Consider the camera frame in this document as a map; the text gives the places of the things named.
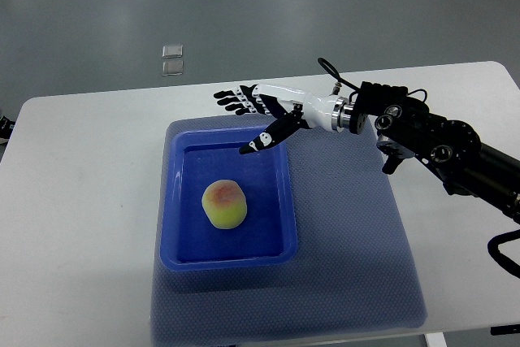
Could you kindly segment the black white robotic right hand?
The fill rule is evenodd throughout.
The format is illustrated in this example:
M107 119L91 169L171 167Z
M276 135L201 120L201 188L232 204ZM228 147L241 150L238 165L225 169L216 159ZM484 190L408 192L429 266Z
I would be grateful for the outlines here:
M252 141L240 147L241 154L273 148L300 129L323 128L340 132L340 110L344 98L329 95L324 98L312 93L278 85L239 85L214 94L218 105L235 115L270 115L275 121Z

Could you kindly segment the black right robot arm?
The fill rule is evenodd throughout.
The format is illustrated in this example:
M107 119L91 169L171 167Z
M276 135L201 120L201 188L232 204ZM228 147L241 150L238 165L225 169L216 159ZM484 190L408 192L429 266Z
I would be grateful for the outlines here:
M326 59L318 63L336 80L335 93L343 85L353 91L333 111L333 126L359 134L366 118L375 117L378 147L388 157L383 173L391 175L405 159L416 158L447 194L479 197L519 221L517 159L482 143L469 124L431 113L426 101L413 98L405 86L356 86Z

